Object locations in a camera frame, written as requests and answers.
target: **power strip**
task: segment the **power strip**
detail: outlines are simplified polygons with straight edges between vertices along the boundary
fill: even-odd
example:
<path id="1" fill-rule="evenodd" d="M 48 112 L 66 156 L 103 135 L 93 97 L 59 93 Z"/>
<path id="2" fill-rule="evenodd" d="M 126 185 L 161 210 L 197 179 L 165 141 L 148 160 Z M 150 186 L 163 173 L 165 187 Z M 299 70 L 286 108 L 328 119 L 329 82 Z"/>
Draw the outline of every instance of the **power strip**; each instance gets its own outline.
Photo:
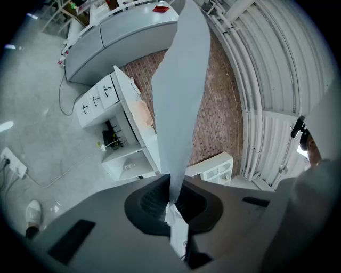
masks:
<path id="1" fill-rule="evenodd" d="M 9 168 L 17 174 L 18 177 L 23 178 L 27 171 L 27 167 L 23 165 L 23 163 L 11 152 L 11 150 L 6 147 L 3 149 L 0 160 L 9 159 L 11 162 L 9 164 Z"/>

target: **black handle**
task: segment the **black handle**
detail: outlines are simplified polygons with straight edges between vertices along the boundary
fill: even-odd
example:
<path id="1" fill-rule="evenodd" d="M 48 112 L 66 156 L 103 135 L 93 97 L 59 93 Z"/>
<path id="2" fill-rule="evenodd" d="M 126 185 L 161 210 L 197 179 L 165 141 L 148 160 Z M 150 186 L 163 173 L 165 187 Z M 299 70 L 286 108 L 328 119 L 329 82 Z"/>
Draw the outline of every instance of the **black handle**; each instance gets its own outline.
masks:
<path id="1" fill-rule="evenodd" d="M 84 108 L 87 108 L 87 105 L 85 105 L 85 106 L 83 105 L 83 111 L 84 111 L 84 114 L 86 115 Z"/>
<path id="2" fill-rule="evenodd" d="M 96 102 L 95 102 L 95 100 L 98 100 L 99 98 L 96 98 L 95 99 L 95 97 L 92 97 L 92 100 L 94 101 L 94 104 L 95 104 L 95 106 L 97 107 L 97 104 L 96 104 Z"/>
<path id="3" fill-rule="evenodd" d="M 103 89 L 104 89 L 105 95 L 108 97 L 108 95 L 107 95 L 107 93 L 106 93 L 106 90 L 111 89 L 111 86 L 109 86 L 108 88 L 106 88 L 105 86 L 103 86 Z"/>

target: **white shoe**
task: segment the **white shoe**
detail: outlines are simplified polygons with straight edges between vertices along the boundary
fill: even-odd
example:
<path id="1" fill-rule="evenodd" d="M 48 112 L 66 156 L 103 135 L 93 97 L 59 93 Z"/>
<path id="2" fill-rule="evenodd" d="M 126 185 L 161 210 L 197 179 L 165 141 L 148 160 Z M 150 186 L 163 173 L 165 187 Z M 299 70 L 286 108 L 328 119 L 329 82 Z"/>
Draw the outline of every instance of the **white shoe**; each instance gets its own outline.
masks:
<path id="1" fill-rule="evenodd" d="M 40 226 L 42 219 L 42 206 L 36 201 L 32 200 L 26 209 L 26 223 L 30 226 Z"/>

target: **white drawer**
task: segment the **white drawer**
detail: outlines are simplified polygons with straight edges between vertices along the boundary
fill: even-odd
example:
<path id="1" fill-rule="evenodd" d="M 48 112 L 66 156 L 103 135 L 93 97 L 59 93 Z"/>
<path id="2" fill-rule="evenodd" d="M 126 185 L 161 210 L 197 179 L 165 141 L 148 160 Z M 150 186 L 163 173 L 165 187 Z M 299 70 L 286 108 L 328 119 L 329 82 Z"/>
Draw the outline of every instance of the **white drawer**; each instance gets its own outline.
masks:
<path id="1" fill-rule="evenodd" d="M 105 109 L 108 109 L 110 106 L 119 101 L 110 75 L 102 78 L 98 83 L 96 83 L 96 86 Z"/>
<path id="2" fill-rule="evenodd" d="M 96 85 L 86 92 L 94 118 L 104 113 L 103 104 Z"/>
<path id="3" fill-rule="evenodd" d="M 94 119 L 87 95 L 83 95 L 75 104 L 76 114 L 81 127 L 85 127 Z"/>

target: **red brick wall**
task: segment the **red brick wall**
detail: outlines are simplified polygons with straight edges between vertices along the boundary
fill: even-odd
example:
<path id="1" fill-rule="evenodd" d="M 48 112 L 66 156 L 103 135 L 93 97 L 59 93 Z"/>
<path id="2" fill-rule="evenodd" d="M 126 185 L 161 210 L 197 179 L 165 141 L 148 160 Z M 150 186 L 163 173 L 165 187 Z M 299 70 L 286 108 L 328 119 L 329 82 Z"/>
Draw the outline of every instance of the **red brick wall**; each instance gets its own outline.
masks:
<path id="1" fill-rule="evenodd" d="M 121 68 L 129 77 L 134 77 L 152 116 L 150 81 L 165 53 L 160 51 L 147 55 Z M 242 122 L 240 98 L 230 62 L 217 37 L 211 33 L 205 91 L 194 129 L 189 165 L 226 151 L 233 157 L 232 176 L 238 174 L 243 148 Z"/>

